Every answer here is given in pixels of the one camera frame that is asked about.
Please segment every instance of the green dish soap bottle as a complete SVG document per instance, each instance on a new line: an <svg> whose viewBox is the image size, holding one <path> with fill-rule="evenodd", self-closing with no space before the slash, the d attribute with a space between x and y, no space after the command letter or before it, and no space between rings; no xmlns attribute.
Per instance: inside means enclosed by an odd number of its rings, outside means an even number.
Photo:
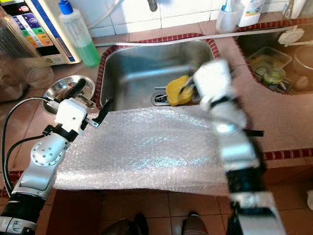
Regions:
<svg viewBox="0 0 313 235"><path fill-rule="evenodd" d="M77 53L88 67L96 67L100 64L101 58L93 44L85 21L78 9L72 8L67 0L61 0L59 7L62 14L59 16L66 29L71 42Z"/></svg>

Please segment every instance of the countertop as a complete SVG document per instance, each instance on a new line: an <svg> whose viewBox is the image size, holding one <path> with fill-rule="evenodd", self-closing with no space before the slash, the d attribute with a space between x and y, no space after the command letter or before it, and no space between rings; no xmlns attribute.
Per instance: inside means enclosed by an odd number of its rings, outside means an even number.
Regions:
<svg viewBox="0 0 313 235"><path fill-rule="evenodd" d="M261 22L279 20L273 13L264 14ZM178 35L184 33L216 34L215 21L177 26L173 28L156 29L146 32L95 38L95 43L132 42L157 37ZM227 58L234 68L234 86L240 96L244 110L250 117L249 128L264 130L266 136L258 138L264 152L276 150L302 149L313 147L311 132L313 122L313 95L281 95L274 93L256 82L250 73L246 61L233 38L215 39L220 55ZM108 47L99 47L102 54ZM73 65L53 66L55 80L64 76L81 74L96 81L98 67L87 68L83 63ZM24 97L42 95L45 89L29 90ZM8 112L16 101L1 104L3 113ZM29 104L17 112L12 120L14 127L9 126L6 146L16 141L38 135L48 125L54 123L54 116L47 114L37 102ZM22 144L18 151L12 154L9 162L10 170L24 170L29 162L28 152L33 142Z"/></svg>

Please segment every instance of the bubble wrap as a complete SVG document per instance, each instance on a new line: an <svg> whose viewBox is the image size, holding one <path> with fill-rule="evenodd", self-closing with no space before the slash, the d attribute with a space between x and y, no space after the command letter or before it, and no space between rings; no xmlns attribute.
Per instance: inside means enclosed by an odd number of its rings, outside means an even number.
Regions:
<svg viewBox="0 0 313 235"><path fill-rule="evenodd" d="M226 194L207 116L199 106L110 112L98 129L88 126L71 143L54 187Z"/></svg>

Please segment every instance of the white hose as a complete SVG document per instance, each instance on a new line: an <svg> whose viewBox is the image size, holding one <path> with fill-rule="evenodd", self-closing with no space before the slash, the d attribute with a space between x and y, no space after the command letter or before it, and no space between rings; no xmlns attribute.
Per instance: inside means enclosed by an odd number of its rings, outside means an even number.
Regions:
<svg viewBox="0 0 313 235"><path fill-rule="evenodd" d="M266 30L258 30L258 31L249 31L249 32L238 32L238 33L225 33L225 34L217 34L217 35L208 35L208 36L200 36L195 38L185 38L176 41L170 42L162 42L162 43L98 43L95 44L96 47L110 47L110 46L164 46L164 45L172 45L177 43L185 43L194 40L205 40L205 39L214 39L214 38L226 38L226 37L236 37L242 35L253 35L253 34L263 34L263 33L275 33L282 32L293 29L294 26L284 27L284 28L275 28L275 29L266 29Z"/></svg>
<svg viewBox="0 0 313 235"><path fill-rule="evenodd" d="M88 29L94 28L98 24L100 24L102 21L104 21L115 9L118 5L120 5L124 0L114 0L114 3L112 6L107 10L105 15L103 15L100 19L96 20L94 23L87 26Z"/></svg>

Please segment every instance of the water faucet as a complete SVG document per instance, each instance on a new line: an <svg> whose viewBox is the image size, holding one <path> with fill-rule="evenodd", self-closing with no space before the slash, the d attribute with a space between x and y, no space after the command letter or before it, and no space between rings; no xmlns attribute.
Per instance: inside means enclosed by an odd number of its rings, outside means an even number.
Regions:
<svg viewBox="0 0 313 235"><path fill-rule="evenodd" d="M148 0L150 10L155 12L157 10L157 2L156 0Z"/></svg>

